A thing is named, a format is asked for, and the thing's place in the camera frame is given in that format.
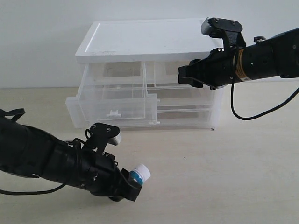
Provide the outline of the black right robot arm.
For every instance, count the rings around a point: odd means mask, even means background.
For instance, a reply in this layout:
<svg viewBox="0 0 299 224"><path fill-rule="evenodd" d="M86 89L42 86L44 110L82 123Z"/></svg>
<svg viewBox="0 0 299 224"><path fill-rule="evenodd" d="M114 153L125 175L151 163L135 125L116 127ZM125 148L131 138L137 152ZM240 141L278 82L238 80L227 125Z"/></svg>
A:
<svg viewBox="0 0 299 224"><path fill-rule="evenodd" d="M179 67L178 83L201 88L222 88L232 82L246 82L279 76L299 76L299 30L280 33L267 40L242 47L213 49L207 58L194 59Z"/></svg>

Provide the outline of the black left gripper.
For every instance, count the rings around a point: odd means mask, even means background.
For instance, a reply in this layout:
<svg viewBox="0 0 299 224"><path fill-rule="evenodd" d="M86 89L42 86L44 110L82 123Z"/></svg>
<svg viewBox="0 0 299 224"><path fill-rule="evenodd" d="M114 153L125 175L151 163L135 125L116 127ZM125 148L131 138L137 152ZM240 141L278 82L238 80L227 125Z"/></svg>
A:
<svg viewBox="0 0 299 224"><path fill-rule="evenodd" d="M114 155L83 150L78 153L75 171L67 185L115 202L124 198L136 201L143 180L134 170L119 169Z"/></svg>

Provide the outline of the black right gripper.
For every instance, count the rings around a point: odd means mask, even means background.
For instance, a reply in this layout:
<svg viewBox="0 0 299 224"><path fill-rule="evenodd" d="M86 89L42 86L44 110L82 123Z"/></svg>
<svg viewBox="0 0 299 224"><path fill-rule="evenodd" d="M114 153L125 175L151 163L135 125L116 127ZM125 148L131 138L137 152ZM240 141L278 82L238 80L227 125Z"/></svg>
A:
<svg viewBox="0 0 299 224"><path fill-rule="evenodd" d="M232 83L236 48L225 51L213 49L206 59L194 59L188 65L179 67L178 83L203 88L204 84L212 89L222 88ZM202 79L203 83L194 80Z"/></svg>

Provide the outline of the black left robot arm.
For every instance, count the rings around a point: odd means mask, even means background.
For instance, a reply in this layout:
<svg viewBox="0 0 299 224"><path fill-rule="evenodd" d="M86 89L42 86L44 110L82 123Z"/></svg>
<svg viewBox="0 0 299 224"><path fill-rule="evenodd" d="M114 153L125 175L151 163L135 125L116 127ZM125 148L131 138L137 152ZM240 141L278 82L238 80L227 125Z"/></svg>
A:
<svg viewBox="0 0 299 224"><path fill-rule="evenodd" d="M135 201L141 184L130 172L119 169L108 144L118 145L120 129L95 123L85 131L86 141L59 140L46 131L21 125L11 119L0 120L0 169L25 177L43 178L61 187L72 186L113 201Z"/></svg>

